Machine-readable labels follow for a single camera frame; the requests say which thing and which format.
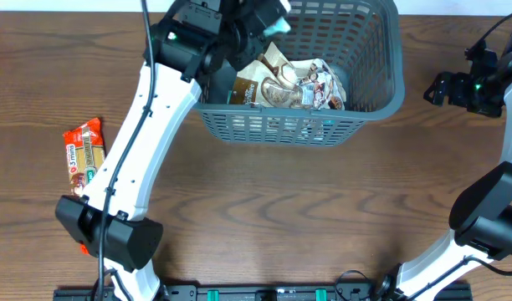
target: candy bar wrapper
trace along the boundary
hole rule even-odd
[[[70,192],[83,196],[83,189],[92,181],[105,160],[101,124],[94,118],[75,130],[64,132]]]

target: wood grain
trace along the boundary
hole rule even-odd
[[[405,104],[344,145],[229,145],[192,112],[152,192],[150,218],[165,226],[156,271],[202,284],[330,282],[419,255],[458,194],[496,165],[504,133],[503,119],[436,108],[422,93],[438,72],[466,71],[464,48],[496,20],[402,17]],[[500,51],[511,30],[489,46]],[[109,149],[143,48],[138,13],[0,13],[1,300],[95,281],[96,261],[54,218],[68,192],[61,134],[99,115]],[[477,300],[512,300],[512,278],[465,279]]]

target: snack package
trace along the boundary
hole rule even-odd
[[[314,103],[316,109],[344,110],[346,91],[334,71],[323,59],[308,59],[291,62],[299,76],[300,87],[314,87]]]
[[[231,105],[262,105],[272,106],[263,96],[261,85],[266,79],[276,79],[273,71],[264,63],[253,61],[249,66],[238,72],[238,77],[233,83],[230,96]]]
[[[238,72],[229,104],[344,110],[346,92],[323,59],[290,62],[271,43]]]
[[[63,137],[70,191],[82,196],[84,187],[90,183],[105,159],[100,120],[94,118],[75,130],[64,132]]]

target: black cable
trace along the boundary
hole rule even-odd
[[[112,273],[113,276],[115,276],[115,279],[116,279],[116,282],[119,284],[119,287],[120,287],[120,290],[122,291],[122,293],[124,294],[124,297],[128,300],[128,301],[132,301],[133,298],[131,298],[130,296],[130,293],[128,293],[128,290],[125,288],[124,284],[122,283],[122,279],[120,279],[120,275],[118,272],[114,271]]]
[[[504,18],[502,18],[501,20],[499,20],[493,27],[491,27],[484,35],[483,37],[481,37],[475,44],[474,46],[472,46],[471,49],[473,48],[476,48],[481,42],[483,42],[488,36],[489,34],[491,34],[499,25],[501,25],[503,22],[509,20],[510,18],[512,18],[512,13],[508,16],[505,16]]]
[[[108,269],[104,272],[104,275],[111,274],[116,272],[114,268]],[[96,291],[98,290],[98,283],[100,282],[100,278],[96,279],[95,285],[93,285],[92,290],[90,291],[90,296],[94,300],[96,298]]]
[[[150,90],[148,94],[148,100],[146,102],[146,105],[143,107],[143,112],[141,115],[141,118],[139,119],[139,122],[137,123],[136,128],[133,131],[133,134],[131,134],[130,139],[128,140],[128,144],[125,146],[124,151],[122,152],[122,155],[120,156],[120,159],[118,163],[116,164],[115,169],[113,170],[113,176],[111,176],[111,180],[109,182],[109,185],[105,188],[105,201],[104,201],[104,208],[102,211],[102,217],[101,217],[101,224],[100,224],[100,243],[98,248],[98,292],[101,296],[104,293],[104,250],[105,250],[105,227],[107,223],[107,216],[109,214],[109,204],[111,201],[111,196],[115,193],[115,182],[116,177],[118,176],[120,169],[122,165],[124,164],[124,161],[126,157],[128,156],[128,153],[130,152],[131,147],[133,146],[133,143],[135,142],[137,135],[139,134],[139,131],[141,130],[142,125],[145,123],[146,117],[151,113],[151,104],[154,100],[154,93],[156,90],[156,65],[154,61],[154,52],[152,50],[152,39],[150,34],[150,20],[148,18],[148,7],[146,6],[146,0],[141,0],[141,7],[142,7],[142,17],[145,23],[145,31],[146,31],[146,40],[148,41],[148,51],[149,51],[149,63],[150,63]]]
[[[338,283],[340,282],[340,280],[341,280],[343,277],[345,277],[345,276],[347,276],[347,275],[351,275],[351,274],[353,274],[353,273],[360,274],[360,275],[362,275],[362,277],[364,277],[368,282],[370,281],[370,280],[366,277],[366,275],[364,275],[364,274],[363,274],[362,272],[360,272],[360,271],[357,271],[357,270],[349,270],[349,271],[345,271],[345,272],[343,272],[343,273],[338,277],[338,279],[336,279],[336,282],[334,283],[334,290],[335,290],[336,294],[337,294],[338,296],[340,296],[340,298],[341,298],[341,299],[343,299],[344,301],[351,301],[351,300],[343,296],[343,294],[342,294],[342,293],[340,292],[340,290],[338,289]],[[359,301],[362,301],[362,300],[368,300],[368,299],[370,298],[370,296],[371,296],[371,292],[369,292],[369,294],[367,294],[367,296],[365,296],[364,298],[360,298],[360,299],[359,299]]]
[[[481,259],[466,258],[465,260],[467,260],[467,261],[475,261],[476,263],[481,263],[482,266],[484,266],[485,268],[489,269],[490,271],[492,271],[494,273],[497,273],[498,275],[512,277],[512,271],[500,270],[499,268],[495,268],[494,266],[484,262]]]

